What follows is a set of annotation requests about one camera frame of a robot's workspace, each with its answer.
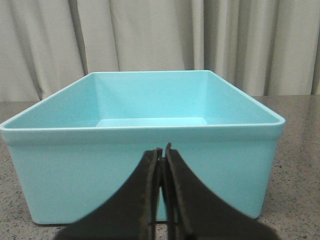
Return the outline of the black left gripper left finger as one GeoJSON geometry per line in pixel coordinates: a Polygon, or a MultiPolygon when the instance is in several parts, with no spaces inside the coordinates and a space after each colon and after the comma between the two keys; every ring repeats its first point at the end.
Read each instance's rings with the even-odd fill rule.
{"type": "Polygon", "coordinates": [[[100,207],[68,225],[57,240],[154,240],[163,150],[143,153],[125,183],[100,207]]]}

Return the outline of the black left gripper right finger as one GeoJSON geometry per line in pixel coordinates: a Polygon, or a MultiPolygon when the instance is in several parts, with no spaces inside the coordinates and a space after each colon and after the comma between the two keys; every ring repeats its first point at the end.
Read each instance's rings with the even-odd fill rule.
{"type": "Polygon", "coordinates": [[[161,160],[170,240],[276,240],[276,231],[219,198],[168,144],[161,160]]]}

